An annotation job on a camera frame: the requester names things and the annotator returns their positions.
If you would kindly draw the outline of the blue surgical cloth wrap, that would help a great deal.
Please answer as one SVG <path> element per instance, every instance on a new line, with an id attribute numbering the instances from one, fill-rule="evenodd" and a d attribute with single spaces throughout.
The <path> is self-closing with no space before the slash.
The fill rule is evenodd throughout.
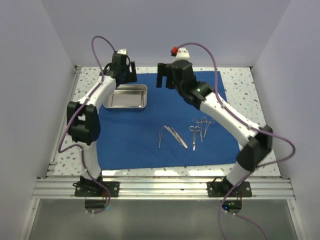
<path id="1" fill-rule="evenodd" d="M 144 110 L 99 110 L 98 162 L 104 170 L 189 167 L 233 164 L 240 148 L 237 140 L 219 123 L 211 124 L 201 142 L 189 127 L 205 114 L 187 104 L 173 89 L 156 88 L 157 76 L 144 73 L 137 82 L 147 86 Z M 159 126 L 163 125 L 161 147 Z M 164 126 L 172 127 L 187 144 L 184 148 Z"/>

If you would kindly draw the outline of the steel surgical forceps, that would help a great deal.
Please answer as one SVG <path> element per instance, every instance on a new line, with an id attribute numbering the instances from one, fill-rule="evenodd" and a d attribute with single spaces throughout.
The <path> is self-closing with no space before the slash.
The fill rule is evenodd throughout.
<path id="1" fill-rule="evenodd" d="M 202 133 L 202 123 L 203 123 L 203 121 L 201 119 L 197 119 L 197 118 L 194 117 L 192 119 L 192 122 L 196 123 L 198 125 L 199 134 L 200 134 L 200 140 L 201 140 L 201 142 L 203 142 L 203 133 Z"/>

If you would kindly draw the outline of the steel straight surgical scissors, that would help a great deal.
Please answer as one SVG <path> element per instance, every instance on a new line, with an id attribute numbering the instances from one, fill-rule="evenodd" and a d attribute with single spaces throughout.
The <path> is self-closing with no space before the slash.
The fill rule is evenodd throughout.
<path id="1" fill-rule="evenodd" d="M 198 126 L 191 125 L 189 127 L 189 130 L 192 132 L 192 150 L 196 150 L 196 138 L 197 138 L 197 132 L 200 131 L 200 128 Z"/>

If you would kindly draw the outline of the thin steel scalpel handle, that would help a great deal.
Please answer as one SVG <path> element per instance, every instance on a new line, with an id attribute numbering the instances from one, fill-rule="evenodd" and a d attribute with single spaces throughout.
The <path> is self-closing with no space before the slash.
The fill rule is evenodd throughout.
<path id="1" fill-rule="evenodd" d="M 181 140 L 182 138 L 180 137 L 180 135 L 174 130 L 173 127 L 171 127 L 171 130 L 174 132 L 174 134 L 176 135 L 176 137 Z"/>

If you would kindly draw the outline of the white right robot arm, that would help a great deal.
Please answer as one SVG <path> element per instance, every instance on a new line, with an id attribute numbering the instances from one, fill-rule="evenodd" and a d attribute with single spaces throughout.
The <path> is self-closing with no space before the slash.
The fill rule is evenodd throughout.
<path id="1" fill-rule="evenodd" d="M 163 77 L 166 88 L 176 90 L 187 104 L 212 117 L 241 145 L 234 166 L 220 185 L 227 196 L 235 196 L 241 190 L 244 178 L 271 152 L 272 128 L 268 125 L 259 127 L 224 101 L 217 88 L 198 81 L 192 63 L 187 60 L 158 63 L 157 88 L 162 87 Z"/>

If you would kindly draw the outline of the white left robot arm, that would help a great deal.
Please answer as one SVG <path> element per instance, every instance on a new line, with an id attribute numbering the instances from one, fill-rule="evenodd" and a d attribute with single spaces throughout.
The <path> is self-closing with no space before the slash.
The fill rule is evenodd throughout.
<path id="1" fill-rule="evenodd" d="M 97 154 L 101 133 L 99 110 L 117 87 L 136 81 L 135 62 L 130 61 L 126 49 L 120 49 L 113 53 L 111 62 L 100 72 L 92 89 L 80 100 L 67 105 L 67 133 L 80 148 L 81 176 L 90 180 L 86 190 L 92 196 L 99 196 L 104 190 L 104 184 L 97 180 L 101 175 Z"/>

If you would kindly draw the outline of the stainless steel instrument tray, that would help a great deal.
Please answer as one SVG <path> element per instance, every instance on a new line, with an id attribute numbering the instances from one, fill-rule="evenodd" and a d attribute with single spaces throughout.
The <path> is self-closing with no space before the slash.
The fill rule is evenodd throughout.
<path id="1" fill-rule="evenodd" d="M 144 84 L 120 85 L 107 97 L 107 110 L 144 110 L 148 101 L 148 87 Z"/>

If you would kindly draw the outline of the steel tweezers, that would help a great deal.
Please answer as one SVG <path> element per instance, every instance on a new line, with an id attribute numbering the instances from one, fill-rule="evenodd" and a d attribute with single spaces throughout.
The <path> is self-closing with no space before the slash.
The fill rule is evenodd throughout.
<path id="1" fill-rule="evenodd" d="M 161 148 L 163 128 L 164 128 L 164 126 L 161 125 L 161 126 L 159 126 L 159 129 L 158 129 L 158 148 L 159 149 Z"/>

